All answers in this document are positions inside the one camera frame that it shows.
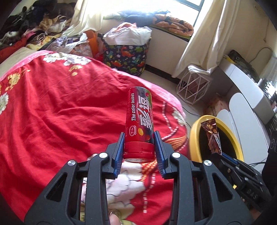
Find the person's left hand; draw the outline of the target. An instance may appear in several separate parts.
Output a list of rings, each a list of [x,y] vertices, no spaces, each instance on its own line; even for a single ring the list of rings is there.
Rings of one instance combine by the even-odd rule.
[[[120,219],[113,211],[111,211],[109,213],[109,221],[110,221],[110,225],[120,225],[121,224]]]

